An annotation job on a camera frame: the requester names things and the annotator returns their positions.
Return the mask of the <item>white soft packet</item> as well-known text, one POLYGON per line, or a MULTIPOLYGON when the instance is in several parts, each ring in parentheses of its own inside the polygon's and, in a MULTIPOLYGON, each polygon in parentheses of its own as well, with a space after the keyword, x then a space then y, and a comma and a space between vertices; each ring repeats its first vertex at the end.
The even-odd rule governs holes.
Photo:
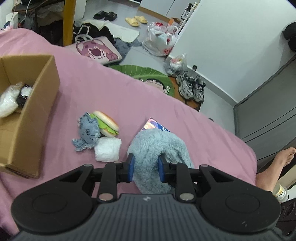
POLYGON ((119 160, 121 139, 101 137, 94 147, 95 160, 98 162, 115 162, 119 160))

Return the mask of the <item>grey fluffy plush toy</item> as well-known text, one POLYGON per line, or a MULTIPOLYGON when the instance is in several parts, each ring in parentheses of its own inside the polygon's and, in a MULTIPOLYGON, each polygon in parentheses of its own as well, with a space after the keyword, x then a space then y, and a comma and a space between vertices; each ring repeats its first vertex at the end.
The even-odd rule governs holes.
POLYGON ((176 161, 194 168, 184 141, 174 133, 158 128, 141 130, 132 140, 127 153, 134 155, 133 181, 142 194, 167 194, 175 191, 171 185, 160 181, 160 155, 164 154, 168 162, 176 161))

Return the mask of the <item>hamburger plush toy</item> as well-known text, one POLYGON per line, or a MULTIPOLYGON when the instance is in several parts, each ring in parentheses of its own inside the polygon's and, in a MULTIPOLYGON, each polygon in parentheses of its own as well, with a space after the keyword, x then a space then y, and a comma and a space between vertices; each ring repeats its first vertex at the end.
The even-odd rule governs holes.
POLYGON ((118 124, 107 114, 96 110, 90 116, 97 120, 100 133, 105 137, 113 138, 119 134, 118 124))

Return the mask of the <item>blue tissue pack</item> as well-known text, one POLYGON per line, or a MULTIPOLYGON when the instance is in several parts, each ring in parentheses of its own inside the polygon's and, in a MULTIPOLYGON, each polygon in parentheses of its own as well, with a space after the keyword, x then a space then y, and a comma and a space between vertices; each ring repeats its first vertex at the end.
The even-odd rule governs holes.
POLYGON ((170 132, 167 128, 165 128, 163 125, 161 125, 159 122, 157 122, 153 118, 149 118, 147 122, 144 124, 144 126, 140 129, 140 131, 144 131, 152 128, 157 128, 161 131, 170 132))

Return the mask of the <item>cardboard box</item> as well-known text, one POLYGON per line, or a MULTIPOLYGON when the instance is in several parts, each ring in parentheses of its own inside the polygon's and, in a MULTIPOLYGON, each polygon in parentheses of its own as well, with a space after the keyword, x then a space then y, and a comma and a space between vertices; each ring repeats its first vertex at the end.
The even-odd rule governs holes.
POLYGON ((33 89, 22 108, 1 118, 1 171, 38 178, 46 126, 60 86, 54 56, 2 56, 1 93, 18 83, 33 89))

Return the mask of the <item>grey sneaker left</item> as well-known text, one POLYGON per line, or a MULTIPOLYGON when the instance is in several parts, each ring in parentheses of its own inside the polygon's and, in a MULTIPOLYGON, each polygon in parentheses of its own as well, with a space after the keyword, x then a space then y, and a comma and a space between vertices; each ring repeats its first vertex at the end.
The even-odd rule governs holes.
POLYGON ((176 82, 179 86, 178 92, 180 96, 185 100, 193 100, 196 79, 190 76, 188 71, 184 71, 182 74, 177 76, 176 82))

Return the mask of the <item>person's bare foot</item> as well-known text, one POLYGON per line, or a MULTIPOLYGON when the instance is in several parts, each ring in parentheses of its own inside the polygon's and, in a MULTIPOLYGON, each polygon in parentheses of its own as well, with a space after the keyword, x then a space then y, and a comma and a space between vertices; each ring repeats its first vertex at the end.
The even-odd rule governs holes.
POLYGON ((260 189, 273 192, 283 168, 295 156, 295 148, 291 147, 278 152, 271 165, 263 172, 256 175, 256 186, 260 189))

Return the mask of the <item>pink bed cover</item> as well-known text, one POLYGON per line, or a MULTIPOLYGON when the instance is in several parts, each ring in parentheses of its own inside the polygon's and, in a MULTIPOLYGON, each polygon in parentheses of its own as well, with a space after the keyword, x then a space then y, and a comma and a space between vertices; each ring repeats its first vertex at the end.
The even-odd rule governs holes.
POLYGON ((104 67, 72 51, 50 44, 33 31, 1 32, 1 56, 50 54, 60 77, 59 94, 48 125, 43 170, 39 179, 1 173, 1 228, 15 235, 11 203, 25 190, 51 180, 83 164, 102 167, 91 150, 76 152, 78 118, 95 110, 112 117, 119 125, 120 157, 149 118, 181 138, 195 166, 208 164, 250 184, 255 184, 257 159, 254 151, 209 118, 179 100, 161 93, 116 70, 104 67))

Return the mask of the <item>clear plastic trash bag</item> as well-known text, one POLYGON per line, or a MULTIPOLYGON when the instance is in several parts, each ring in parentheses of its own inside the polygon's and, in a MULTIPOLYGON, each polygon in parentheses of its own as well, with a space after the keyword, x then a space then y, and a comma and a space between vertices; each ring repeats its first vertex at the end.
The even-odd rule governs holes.
POLYGON ((187 55, 180 54, 175 58, 167 58, 164 62, 165 72, 172 76, 177 77, 187 69, 187 55))

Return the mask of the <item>pink bear cushion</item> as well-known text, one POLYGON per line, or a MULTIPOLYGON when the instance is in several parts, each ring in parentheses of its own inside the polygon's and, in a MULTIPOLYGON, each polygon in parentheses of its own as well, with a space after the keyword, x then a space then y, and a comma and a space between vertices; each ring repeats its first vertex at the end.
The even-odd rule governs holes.
POLYGON ((116 63, 122 60, 121 54, 107 37, 104 36, 75 43, 65 48, 76 54, 95 60, 101 65, 116 63))

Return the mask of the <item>white floor mat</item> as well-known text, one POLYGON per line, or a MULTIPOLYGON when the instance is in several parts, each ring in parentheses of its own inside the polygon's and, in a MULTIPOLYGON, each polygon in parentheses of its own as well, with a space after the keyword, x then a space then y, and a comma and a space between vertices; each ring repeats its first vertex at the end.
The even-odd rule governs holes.
POLYGON ((95 27, 97 27, 99 30, 101 30, 103 27, 107 27, 114 38, 119 38, 122 41, 127 43, 132 43, 139 36, 139 32, 137 30, 122 27, 122 26, 113 24, 109 21, 85 20, 82 23, 83 24, 90 23, 95 27))

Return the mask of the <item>black clothes pile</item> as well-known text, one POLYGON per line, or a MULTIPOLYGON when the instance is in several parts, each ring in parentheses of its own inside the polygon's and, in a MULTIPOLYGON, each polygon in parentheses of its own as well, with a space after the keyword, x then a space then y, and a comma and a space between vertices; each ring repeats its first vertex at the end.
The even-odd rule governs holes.
POLYGON ((73 27, 72 43, 80 43, 92 40, 98 37, 107 37, 111 44, 115 44, 115 40, 109 28, 104 26, 101 30, 91 23, 82 24, 80 27, 73 27))

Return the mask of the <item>black slipper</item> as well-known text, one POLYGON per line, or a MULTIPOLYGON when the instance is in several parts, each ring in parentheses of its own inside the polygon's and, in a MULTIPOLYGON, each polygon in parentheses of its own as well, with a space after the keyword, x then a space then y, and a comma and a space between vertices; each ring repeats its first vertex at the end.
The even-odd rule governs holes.
POLYGON ((105 11, 99 11, 98 13, 96 13, 94 16, 93 16, 93 19, 95 20, 101 20, 103 18, 105 18, 107 16, 107 12, 105 11))
POLYGON ((115 19, 117 18, 117 14, 116 13, 114 13, 114 12, 112 12, 112 11, 110 11, 106 16, 105 16, 105 20, 106 21, 114 21, 115 19))

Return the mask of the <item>black slipper left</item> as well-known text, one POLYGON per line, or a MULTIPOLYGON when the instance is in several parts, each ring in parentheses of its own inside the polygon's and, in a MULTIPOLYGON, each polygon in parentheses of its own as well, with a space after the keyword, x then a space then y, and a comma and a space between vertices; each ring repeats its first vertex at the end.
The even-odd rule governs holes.
POLYGON ((96 13, 94 16, 93 16, 93 19, 95 20, 101 20, 103 18, 105 18, 107 16, 107 12, 105 11, 99 11, 98 13, 96 13))

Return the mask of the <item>white kitchen cabinet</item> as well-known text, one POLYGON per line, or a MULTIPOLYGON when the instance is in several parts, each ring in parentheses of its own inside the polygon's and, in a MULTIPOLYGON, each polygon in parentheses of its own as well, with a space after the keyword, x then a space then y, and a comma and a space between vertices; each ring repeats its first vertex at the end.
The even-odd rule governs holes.
POLYGON ((199 2, 195 0, 143 0, 139 6, 167 18, 181 18, 189 4, 199 2))

